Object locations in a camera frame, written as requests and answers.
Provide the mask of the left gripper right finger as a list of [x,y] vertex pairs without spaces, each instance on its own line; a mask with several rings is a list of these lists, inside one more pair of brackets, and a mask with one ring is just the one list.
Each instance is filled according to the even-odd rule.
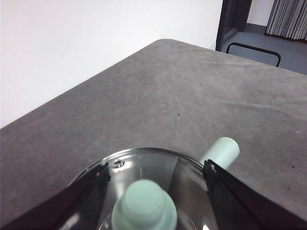
[[221,230],[305,230],[307,222],[257,193],[212,160],[203,177]]

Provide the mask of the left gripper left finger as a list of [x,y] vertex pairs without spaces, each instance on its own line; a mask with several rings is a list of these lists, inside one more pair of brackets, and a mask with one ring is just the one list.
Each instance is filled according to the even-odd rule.
[[1,227],[2,230],[95,230],[110,181],[108,163],[86,171],[60,193]]

